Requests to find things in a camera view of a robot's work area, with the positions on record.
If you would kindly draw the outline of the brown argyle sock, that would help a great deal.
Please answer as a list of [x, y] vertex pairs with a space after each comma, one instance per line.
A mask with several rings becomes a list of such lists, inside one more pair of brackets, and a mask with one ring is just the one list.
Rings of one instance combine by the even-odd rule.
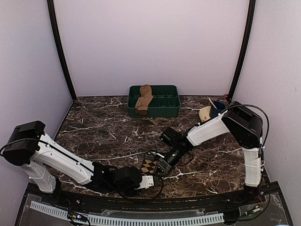
[[140, 170], [143, 175], [153, 174], [158, 161], [143, 160]]

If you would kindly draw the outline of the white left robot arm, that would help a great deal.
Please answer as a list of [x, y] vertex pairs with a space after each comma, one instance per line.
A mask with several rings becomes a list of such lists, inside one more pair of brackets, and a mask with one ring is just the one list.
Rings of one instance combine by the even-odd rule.
[[45, 133], [44, 128], [45, 124], [41, 121], [16, 126], [0, 154], [9, 163], [23, 168], [54, 204], [63, 205], [66, 194], [59, 189], [59, 180], [48, 172], [46, 166], [102, 194], [133, 194], [136, 190], [145, 188], [146, 179], [136, 167], [119, 169], [80, 158], [57, 144]]

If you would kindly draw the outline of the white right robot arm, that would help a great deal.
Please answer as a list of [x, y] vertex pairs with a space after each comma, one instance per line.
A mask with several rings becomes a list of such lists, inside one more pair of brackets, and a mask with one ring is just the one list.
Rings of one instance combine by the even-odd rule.
[[253, 105], [232, 102], [217, 116], [197, 124], [185, 133], [166, 128], [160, 139], [171, 150], [159, 157], [155, 174], [163, 177], [194, 147], [205, 141], [230, 133], [242, 148], [245, 161], [245, 185], [248, 188], [240, 193], [240, 200], [250, 204], [258, 197], [257, 186], [261, 182], [261, 170], [264, 166], [263, 149], [268, 135], [263, 133], [263, 119], [253, 112]]

